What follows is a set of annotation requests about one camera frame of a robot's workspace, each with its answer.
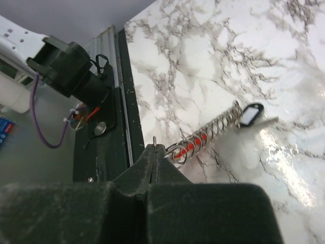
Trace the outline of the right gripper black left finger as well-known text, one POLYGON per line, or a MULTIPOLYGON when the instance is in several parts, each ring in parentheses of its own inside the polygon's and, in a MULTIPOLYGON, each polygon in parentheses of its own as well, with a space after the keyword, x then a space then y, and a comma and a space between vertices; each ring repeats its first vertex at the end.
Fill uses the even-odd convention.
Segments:
POLYGON ((1 188, 1 243, 151 243, 147 185, 117 181, 1 188))

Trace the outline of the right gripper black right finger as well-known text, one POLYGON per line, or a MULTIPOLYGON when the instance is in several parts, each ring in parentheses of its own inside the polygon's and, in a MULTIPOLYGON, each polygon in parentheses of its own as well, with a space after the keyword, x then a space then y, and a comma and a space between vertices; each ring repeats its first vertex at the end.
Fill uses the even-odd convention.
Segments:
POLYGON ((283 243, 254 184, 150 184, 145 202, 145 243, 283 243))

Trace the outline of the red carabiner keyring with chain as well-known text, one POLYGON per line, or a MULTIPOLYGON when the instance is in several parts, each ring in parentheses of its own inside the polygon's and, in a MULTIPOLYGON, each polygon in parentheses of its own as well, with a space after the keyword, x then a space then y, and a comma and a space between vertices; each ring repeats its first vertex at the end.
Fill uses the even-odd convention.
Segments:
POLYGON ((210 143, 220 137, 224 132, 240 126, 243 110, 237 100, 231 107, 222 112, 192 134, 186 136, 166 149, 165 158, 181 167, 192 158, 196 157, 210 143))

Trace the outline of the black key tag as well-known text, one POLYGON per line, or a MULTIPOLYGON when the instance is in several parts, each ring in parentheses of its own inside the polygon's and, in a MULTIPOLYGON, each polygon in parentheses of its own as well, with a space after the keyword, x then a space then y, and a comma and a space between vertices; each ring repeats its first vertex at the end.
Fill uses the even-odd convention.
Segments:
POLYGON ((264 115, 264 105, 262 103, 251 103, 248 104, 242 112, 241 119, 239 121, 239 125, 237 126, 238 131, 243 131, 246 129, 254 128, 254 129, 262 129, 264 127, 270 126, 273 123, 279 121, 279 117, 265 117, 262 119, 264 115))

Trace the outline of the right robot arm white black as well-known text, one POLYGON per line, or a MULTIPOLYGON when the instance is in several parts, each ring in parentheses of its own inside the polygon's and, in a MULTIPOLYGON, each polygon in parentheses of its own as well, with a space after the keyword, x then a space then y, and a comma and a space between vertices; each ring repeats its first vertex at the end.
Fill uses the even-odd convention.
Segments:
POLYGON ((128 52, 91 58, 77 43, 1 18, 1 58, 81 105, 73 183, 1 188, 1 243, 283 243, 271 202, 252 184, 193 184, 177 168, 242 126, 237 101, 185 139, 143 144, 128 52))

